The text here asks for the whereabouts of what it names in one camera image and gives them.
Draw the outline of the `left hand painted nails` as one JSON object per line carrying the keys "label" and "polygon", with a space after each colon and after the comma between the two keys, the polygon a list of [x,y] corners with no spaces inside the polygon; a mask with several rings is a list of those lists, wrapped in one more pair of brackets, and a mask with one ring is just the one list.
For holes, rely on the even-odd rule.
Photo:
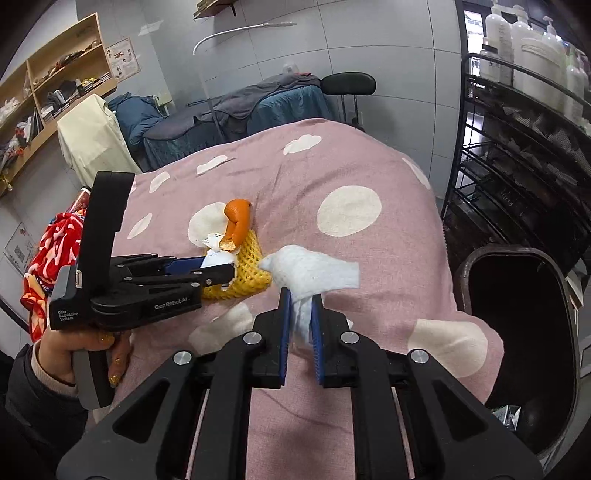
{"label": "left hand painted nails", "polygon": [[61,330],[48,329],[39,341],[37,360],[40,367],[52,378],[73,385],[73,352],[109,351],[111,360],[108,381],[116,387],[127,370],[128,358],[132,350],[130,332],[113,334],[94,329]]}

